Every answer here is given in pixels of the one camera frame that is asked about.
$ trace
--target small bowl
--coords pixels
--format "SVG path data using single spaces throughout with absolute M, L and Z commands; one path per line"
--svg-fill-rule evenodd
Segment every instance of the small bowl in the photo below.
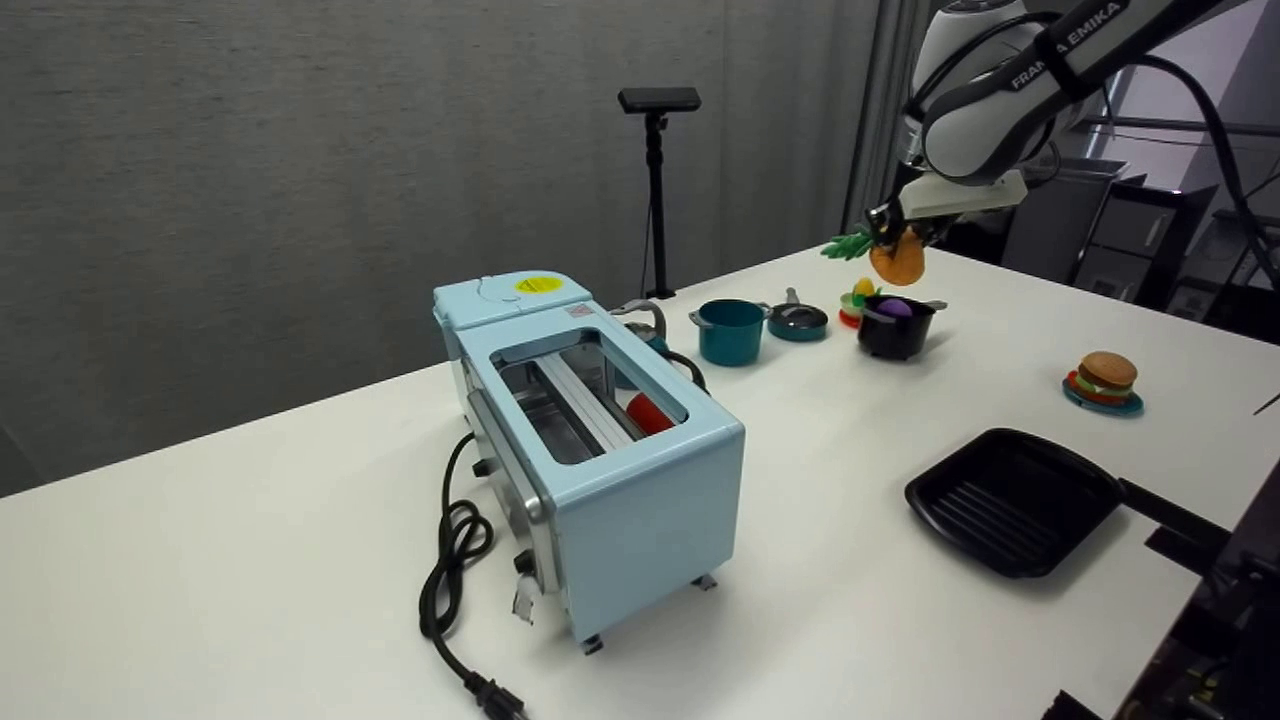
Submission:
M 924 347 L 927 323 L 942 303 L 920 303 L 909 295 L 872 295 L 859 316 L 855 340 L 868 355 L 914 362 Z
M 702 328 L 702 351 L 707 365 L 745 369 L 759 355 L 764 303 L 713 300 L 690 316 Z

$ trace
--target black cable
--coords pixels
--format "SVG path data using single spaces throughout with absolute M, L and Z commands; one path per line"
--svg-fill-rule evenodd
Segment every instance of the black cable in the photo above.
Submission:
M 663 355 L 668 365 L 690 369 L 694 385 L 698 385 L 702 392 L 707 392 L 707 377 L 703 377 L 703 369 L 698 369 L 698 362 L 690 362 L 690 355 L 681 355 L 681 351 L 673 351 L 673 347 L 660 347 L 660 355 Z
M 1041 157 L 1054 145 L 1058 122 L 1045 123 L 1041 145 L 1025 159 Z
M 1264 224 L 1250 207 L 1250 196 L 1242 190 L 1235 150 L 1234 150 L 1228 123 L 1219 122 L 1213 95 L 1202 89 L 1202 81 L 1194 71 L 1185 71 L 1180 65 L 1173 65 L 1166 58 L 1139 58 L 1136 65 L 1167 71 L 1173 81 L 1180 81 L 1194 92 L 1194 100 L 1197 100 L 1197 109 L 1204 115 L 1208 141 L 1218 150 L 1218 163 L 1225 171 L 1228 196 L 1234 196 L 1235 217 L 1242 217 L 1242 224 L 1250 234 L 1250 247 L 1256 252 L 1256 264 L 1268 275 L 1271 294 L 1280 294 L 1280 275 L 1271 267 L 1271 247 L 1268 247 L 1271 236 L 1264 234 Z
M 417 625 L 426 639 L 442 651 L 442 660 L 466 682 L 490 720 L 523 720 L 523 701 L 502 687 L 497 682 L 471 671 L 453 656 L 450 632 L 457 629 L 466 603 L 466 572 L 493 553 L 493 525 L 479 516 L 471 501 L 453 501 L 453 469 L 466 450 L 478 442 L 469 433 L 446 464 L 442 480 L 442 525 L 435 525 L 435 566 L 417 601 Z

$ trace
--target black stand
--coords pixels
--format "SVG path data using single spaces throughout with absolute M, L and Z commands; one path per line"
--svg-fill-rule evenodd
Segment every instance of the black stand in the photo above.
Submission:
M 646 295 L 668 300 L 668 207 L 663 207 L 663 130 L 668 114 L 646 115 L 646 163 L 650 163 L 650 222 L 651 222 L 651 288 Z
M 676 295 L 668 282 L 668 207 L 663 207 L 663 130 L 668 114 L 698 114 L 703 100 L 698 89 L 623 89 L 617 92 L 630 115 L 646 115 L 646 163 L 650 163 L 650 224 L 651 224 L 651 288 L 646 295 Z

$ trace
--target burger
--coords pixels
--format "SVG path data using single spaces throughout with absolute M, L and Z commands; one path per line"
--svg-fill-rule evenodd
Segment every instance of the burger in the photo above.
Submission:
M 1087 351 L 1081 369 L 1066 379 L 1066 392 L 1095 410 L 1124 410 L 1134 400 L 1134 385 L 1136 369 L 1127 355 Z

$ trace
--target toy burger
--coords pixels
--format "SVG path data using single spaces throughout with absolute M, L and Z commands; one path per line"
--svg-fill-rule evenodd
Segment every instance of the toy burger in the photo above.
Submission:
M 1087 351 L 1081 369 L 1066 377 L 1067 400 L 1095 410 L 1095 414 L 1136 414 L 1139 398 L 1134 392 L 1136 365 L 1116 351 Z

